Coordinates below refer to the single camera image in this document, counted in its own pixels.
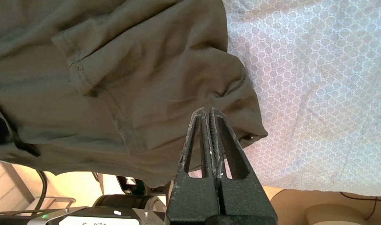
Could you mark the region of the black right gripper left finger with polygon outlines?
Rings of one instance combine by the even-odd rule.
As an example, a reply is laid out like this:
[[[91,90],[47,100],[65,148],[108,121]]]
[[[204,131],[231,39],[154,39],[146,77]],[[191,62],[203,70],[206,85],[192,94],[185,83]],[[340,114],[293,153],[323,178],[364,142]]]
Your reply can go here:
[[[200,148],[201,178],[189,176],[196,140]],[[203,225],[206,219],[219,214],[212,153],[208,116],[205,108],[200,108],[193,112],[189,123],[165,214],[166,225]]]

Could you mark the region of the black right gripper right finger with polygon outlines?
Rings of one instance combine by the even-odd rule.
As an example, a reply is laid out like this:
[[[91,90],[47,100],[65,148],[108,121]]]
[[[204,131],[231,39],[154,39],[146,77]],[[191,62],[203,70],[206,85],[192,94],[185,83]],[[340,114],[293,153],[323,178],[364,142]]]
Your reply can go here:
[[[276,225],[276,212],[223,112],[210,110],[209,128],[219,204],[209,224]]]

